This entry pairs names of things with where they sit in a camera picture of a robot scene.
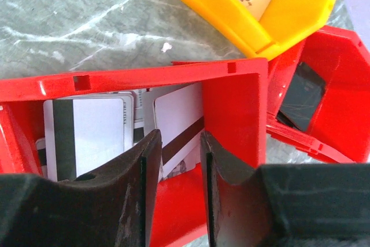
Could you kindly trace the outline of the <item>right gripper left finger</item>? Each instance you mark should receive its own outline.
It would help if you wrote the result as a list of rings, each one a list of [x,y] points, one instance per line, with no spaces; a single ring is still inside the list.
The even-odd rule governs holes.
[[[1,175],[2,246],[149,246],[159,130],[74,180]]]

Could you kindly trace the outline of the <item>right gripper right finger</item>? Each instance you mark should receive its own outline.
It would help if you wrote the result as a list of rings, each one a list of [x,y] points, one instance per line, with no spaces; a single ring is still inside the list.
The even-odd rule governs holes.
[[[369,238],[368,164],[253,168],[205,132],[201,168],[210,246]]]

